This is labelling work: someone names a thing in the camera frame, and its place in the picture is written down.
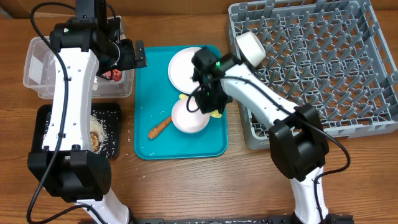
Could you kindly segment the yellow plastic spoon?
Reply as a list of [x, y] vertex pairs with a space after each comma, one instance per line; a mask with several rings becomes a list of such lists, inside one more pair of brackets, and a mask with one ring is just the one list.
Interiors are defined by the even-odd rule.
[[[178, 97], [179, 97], [180, 100], [183, 100], [183, 99], [187, 99], [187, 98], [188, 98], [188, 96], [185, 95], [185, 94], [183, 94], [183, 93], [179, 94]], [[220, 114], [220, 113], [218, 112], [218, 110], [214, 110], [214, 111], [212, 111], [212, 112], [210, 113], [210, 116], [213, 117], [213, 118], [219, 119], [219, 118], [222, 117], [222, 114]]]

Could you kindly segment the small pink bowl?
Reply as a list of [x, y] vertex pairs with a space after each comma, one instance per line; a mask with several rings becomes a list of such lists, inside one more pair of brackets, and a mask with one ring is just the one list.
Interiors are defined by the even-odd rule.
[[200, 110], [189, 112], [187, 110], [188, 98], [179, 99], [172, 108], [172, 122], [181, 132], [198, 133], [206, 127], [210, 120], [210, 114], [203, 114]]

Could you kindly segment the white rice bowl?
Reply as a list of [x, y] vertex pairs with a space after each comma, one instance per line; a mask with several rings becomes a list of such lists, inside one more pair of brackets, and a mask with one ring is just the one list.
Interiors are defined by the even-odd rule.
[[253, 67], [257, 67], [266, 58], [266, 51], [254, 33], [241, 34], [237, 36], [236, 42], [243, 56]]

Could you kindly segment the large pink plate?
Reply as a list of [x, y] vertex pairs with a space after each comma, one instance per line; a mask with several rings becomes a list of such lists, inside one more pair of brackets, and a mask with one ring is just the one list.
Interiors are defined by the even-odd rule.
[[169, 62], [168, 76], [171, 84], [182, 93], [190, 94], [198, 82], [193, 81], [194, 65], [192, 58], [201, 47], [188, 47], [177, 52]]

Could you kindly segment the red snack wrapper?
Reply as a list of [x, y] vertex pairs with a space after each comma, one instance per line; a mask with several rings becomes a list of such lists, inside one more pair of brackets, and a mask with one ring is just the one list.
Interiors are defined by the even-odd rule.
[[121, 74], [121, 71], [114, 69], [114, 70], [110, 70], [110, 71], [107, 71], [106, 73], [104, 73], [103, 77], [107, 80], [112, 80], [114, 82], [118, 82], [121, 80], [122, 74]]

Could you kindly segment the orange carrot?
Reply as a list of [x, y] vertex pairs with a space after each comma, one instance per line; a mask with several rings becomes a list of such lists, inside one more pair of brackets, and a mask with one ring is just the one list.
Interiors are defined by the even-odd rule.
[[155, 139], [170, 123], [172, 122], [172, 117], [169, 116], [157, 126], [152, 128], [148, 133], [149, 139]]

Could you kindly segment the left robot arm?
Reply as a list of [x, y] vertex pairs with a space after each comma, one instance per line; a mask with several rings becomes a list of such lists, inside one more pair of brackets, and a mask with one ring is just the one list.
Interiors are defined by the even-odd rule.
[[93, 152], [93, 84], [106, 72], [144, 68], [143, 41], [121, 38], [121, 20], [108, 18], [106, 1], [77, 1], [75, 16], [55, 25], [46, 46], [55, 56], [55, 92], [49, 128], [27, 165], [38, 189], [84, 209], [97, 223], [132, 223], [133, 214], [111, 189], [111, 166]]

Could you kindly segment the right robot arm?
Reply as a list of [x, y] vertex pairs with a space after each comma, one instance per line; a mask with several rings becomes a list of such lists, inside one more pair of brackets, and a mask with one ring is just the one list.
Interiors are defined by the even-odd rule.
[[201, 49], [192, 64], [193, 79], [200, 84], [191, 94], [198, 110], [222, 112], [229, 98], [251, 110], [268, 130], [273, 163], [290, 179], [296, 222], [323, 223], [329, 214], [322, 187], [329, 146], [317, 110], [281, 97], [232, 54], [218, 58]]

